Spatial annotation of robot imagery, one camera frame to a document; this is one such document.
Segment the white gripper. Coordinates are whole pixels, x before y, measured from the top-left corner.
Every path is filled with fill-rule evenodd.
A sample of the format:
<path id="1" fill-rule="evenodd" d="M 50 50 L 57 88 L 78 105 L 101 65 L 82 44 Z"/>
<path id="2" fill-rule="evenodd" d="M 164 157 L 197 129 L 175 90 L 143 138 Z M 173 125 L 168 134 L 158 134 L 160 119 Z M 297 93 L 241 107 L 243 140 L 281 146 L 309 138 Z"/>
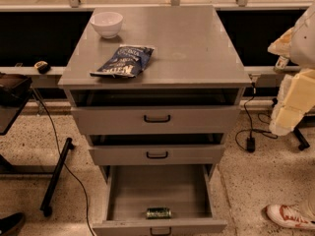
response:
<path id="1" fill-rule="evenodd" d="M 268 51 L 272 54 L 289 57 L 292 28 L 272 42 Z M 284 100 L 288 97 L 288 106 Z M 292 132 L 304 113 L 315 106 L 315 71 L 303 70 L 295 76 L 285 75 L 273 109 L 269 130 L 277 136 Z"/>

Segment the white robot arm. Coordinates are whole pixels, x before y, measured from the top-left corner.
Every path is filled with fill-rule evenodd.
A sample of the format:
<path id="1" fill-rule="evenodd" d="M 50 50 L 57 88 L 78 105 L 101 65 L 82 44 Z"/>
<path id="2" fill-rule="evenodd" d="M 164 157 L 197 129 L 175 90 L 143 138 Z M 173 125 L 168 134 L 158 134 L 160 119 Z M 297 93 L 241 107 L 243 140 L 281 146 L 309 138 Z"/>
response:
<path id="1" fill-rule="evenodd" d="M 301 68 L 294 76 L 284 76 L 272 113 L 270 131 L 285 136 L 315 106 L 315 4 L 274 41 L 268 51 Z"/>

